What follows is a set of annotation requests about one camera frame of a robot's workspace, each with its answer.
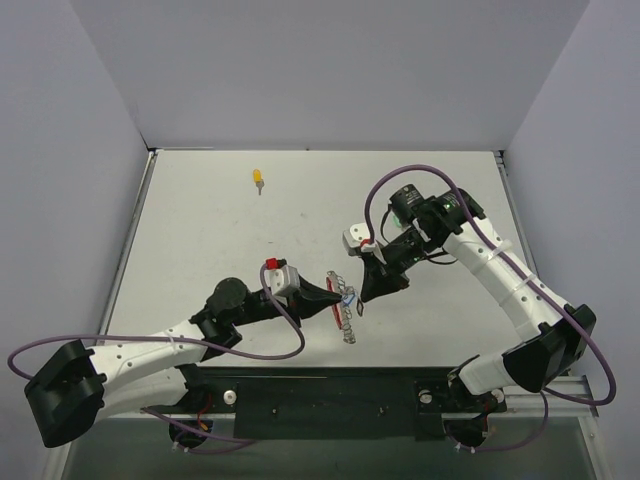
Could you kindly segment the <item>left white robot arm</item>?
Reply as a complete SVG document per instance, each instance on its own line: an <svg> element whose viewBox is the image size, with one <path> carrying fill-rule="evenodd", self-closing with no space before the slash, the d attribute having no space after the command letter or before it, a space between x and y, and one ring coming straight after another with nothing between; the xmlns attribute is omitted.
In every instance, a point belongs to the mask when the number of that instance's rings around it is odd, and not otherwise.
<svg viewBox="0 0 640 480"><path fill-rule="evenodd" d="M97 421L131 410L177 405L195 411L206 388L184 368L236 354L241 326L282 317L299 333L302 320L340 301L335 291L276 270L255 292L235 277L220 281L191 318L150 336L98 336L91 346L61 337L24 389L43 444L65 445Z"/></svg>

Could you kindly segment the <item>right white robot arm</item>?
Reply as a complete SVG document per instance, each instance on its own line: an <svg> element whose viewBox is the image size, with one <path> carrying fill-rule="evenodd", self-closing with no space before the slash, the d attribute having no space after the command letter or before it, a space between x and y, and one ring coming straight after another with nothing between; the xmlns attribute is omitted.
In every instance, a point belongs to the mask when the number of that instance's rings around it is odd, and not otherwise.
<svg viewBox="0 0 640 480"><path fill-rule="evenodd" d="M350 255L364 263L361 300L406 289L407 270L441 249L489 292L520 339L504 352L476 356L456 368L446 386L453 406L468 409L483 394L506 386L537 393L583 355L582 336L593 331L595 313L586 305L571 306L545 287L465 191L425 198L408 184L394 193L389 207L403 227L389 243L373 242L366 224L343 234Z"/></svg>

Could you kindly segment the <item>red handled keyring holder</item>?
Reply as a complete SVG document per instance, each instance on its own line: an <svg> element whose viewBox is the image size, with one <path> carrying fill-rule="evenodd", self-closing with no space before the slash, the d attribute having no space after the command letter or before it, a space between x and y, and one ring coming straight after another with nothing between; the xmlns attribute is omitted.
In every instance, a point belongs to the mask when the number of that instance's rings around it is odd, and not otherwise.
<svg viewBox="0 0 640 480"><path fill-rule="evenodd" d="M326 274L326 286L328 290L341 294L342 301L346 294L356 292L353 286L347 285L344 278L333 270L328 271ZM348 345L353 345L356 343L356 336L351 326L353 314L342 305L342 301L339 306L332 308L332 314L338 329L342 333L343 341Z"/></svg>

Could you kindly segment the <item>blue tagged key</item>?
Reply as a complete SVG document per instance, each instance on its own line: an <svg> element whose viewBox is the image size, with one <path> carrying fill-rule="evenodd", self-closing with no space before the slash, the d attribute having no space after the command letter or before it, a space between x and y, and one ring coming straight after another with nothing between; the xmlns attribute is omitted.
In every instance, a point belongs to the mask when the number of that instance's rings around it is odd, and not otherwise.
<svg viewBox="0 0 640 480"><path fill-rule="evenodd" d="M343 297L342 305L349 311L355 311L359 317L364 315L365 305L357 292L348 293Z"/></svg>

